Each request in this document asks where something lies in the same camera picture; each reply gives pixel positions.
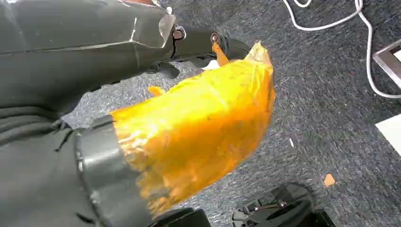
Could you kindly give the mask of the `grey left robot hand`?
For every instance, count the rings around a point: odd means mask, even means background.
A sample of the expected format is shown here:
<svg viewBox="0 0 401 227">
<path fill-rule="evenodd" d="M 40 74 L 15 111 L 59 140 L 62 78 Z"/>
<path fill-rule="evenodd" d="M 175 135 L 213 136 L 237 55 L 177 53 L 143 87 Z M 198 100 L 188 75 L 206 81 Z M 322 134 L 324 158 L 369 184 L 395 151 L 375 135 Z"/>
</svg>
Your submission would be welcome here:
<svg viewBox="0 0 401 227">
<path fill-rule="evenodd" d="M 210 30 L 177 26 L 157 0 L 0 3 L 0 224 L 3 227 L 208 227 L 173 206 L 231 172 L 260 145 L 273 66 Z M 88 128 L 62 117 L 87 92 L 172 62 L 219 67 Z"/>
</svg>

